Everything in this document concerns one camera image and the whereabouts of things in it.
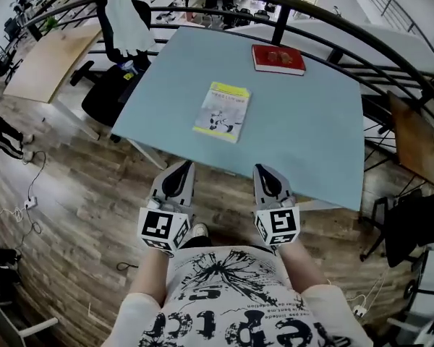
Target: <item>wooden floor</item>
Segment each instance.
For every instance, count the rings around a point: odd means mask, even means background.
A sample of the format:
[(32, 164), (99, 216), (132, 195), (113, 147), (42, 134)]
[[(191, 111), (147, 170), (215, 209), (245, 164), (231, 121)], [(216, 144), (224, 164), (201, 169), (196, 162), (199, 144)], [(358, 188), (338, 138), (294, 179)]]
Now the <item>wooden floor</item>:
[[(0, 84), (0, 94), (4, 86)], [(66, 87), (63, 102), (83, 116), (80, 102), (88, 86)], [(24, 133), (34, 133), (32, 150), (46, 153), (46, 166), (33, 187), (38, 207), (30, 213), (42, 233), (24, 242), (19, 295), (43, 317), (57, 317), (53, 334), (67, 346), (99, 346), (109, 329), (88, 318), (88, 305), (98, 319), (112, 325), (135, 269), (119, 272), (121, 261), (138, 264), (142, 247), (136, 239), (138, 210), (159, 170), (144, 160), (129, 143), (110, 142), (109, 130), (89, 120), (99, 130), (99, 141), (75, 129), (47, 104), (1, 97), (0, 115)], [(178, 158), (162, 154), (170, 164)], [(366, 166), (383, 158), (374, 153)], [(0, 152), (0, 210), (22, 207), (27, 188), (42, 166), (43, 156), (23, 165)], [(367, 172), (362, 209), (369, 215), (373, 200), (398, 194), (412, 175), (391, 162)], [(421, 181), (415, 179), (409, 189)], [(425, 194), (431, 193), (426, 184)], [(259, 241), (253, 225), (252, 181), (197, 165), (195, 183), (197, 222), (209, 225), (220, 243)], [(367, 294), (388, 268), (378, 250), (367, 262), (359, 254), (377, 236), (357, 223), (357, 213), (326, 210), (302, 214), (301, 239), (328, 279), (348, 298)], [(0, 245), (14, 248), (30, 223), (16, 223), (3, 214)], [(409, 263), (390, 270), (383, 289), (364, 323), (379, 325), (404, 306), (402, 295), (412, 278)], [(361, 303), (361, 299), (351, 304)]]

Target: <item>yellow book cover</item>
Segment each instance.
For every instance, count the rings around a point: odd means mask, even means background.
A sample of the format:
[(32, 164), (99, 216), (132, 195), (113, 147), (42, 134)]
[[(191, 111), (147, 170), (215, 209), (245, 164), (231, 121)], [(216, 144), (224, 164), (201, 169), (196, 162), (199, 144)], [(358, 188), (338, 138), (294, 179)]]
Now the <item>yellow book cover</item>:
[(250, 92), (243, 87), (212, 82), (193, 129), (237, 142), (246, 116)]

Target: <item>book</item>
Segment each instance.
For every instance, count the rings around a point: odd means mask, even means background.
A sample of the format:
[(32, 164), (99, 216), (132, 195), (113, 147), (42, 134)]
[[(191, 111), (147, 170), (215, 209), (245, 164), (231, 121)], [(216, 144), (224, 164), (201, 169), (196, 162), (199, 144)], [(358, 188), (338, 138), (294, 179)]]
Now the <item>book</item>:
[(252, 58), (256, 71), (286, 74), (305, 73), (304, 59), (299, 50), (278, 46), (252, 45)]
[(212, 82), (193, 129), (229, 142), (237, 142), (250, 96), (250, 92), (243, 87)]

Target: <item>red book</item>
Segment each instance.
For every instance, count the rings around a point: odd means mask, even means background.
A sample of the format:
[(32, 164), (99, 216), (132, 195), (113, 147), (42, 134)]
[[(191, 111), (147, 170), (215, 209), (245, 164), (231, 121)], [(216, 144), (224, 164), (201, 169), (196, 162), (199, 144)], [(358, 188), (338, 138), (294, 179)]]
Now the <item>red book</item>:
[(252, 45), (256, 71), (297, 74), (305, 73), (305, 64), (299, 50), (278, 46)]

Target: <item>table top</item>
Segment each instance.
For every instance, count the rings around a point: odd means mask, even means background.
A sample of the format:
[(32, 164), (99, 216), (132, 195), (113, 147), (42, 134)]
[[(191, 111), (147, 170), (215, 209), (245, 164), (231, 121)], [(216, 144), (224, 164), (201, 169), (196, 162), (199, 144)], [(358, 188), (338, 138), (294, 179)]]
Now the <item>table top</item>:
[(51, 31), (24, 58), (4, 95), (50, 103), (100, 36), (99, 24)]
[[(248, 177), (264, 163), (298, 194), (359, 210), (365, 146), (358, 83), (307, 58), (304, 76), (256, 72), (253, 43), (260, 42), (179, 28), (113, 133)], [(236, 144), (192, 130), (212, 81), (252, 93)]]
[(434, 184), (434, 128), (393, 93), (389, 100), (400, 164)]

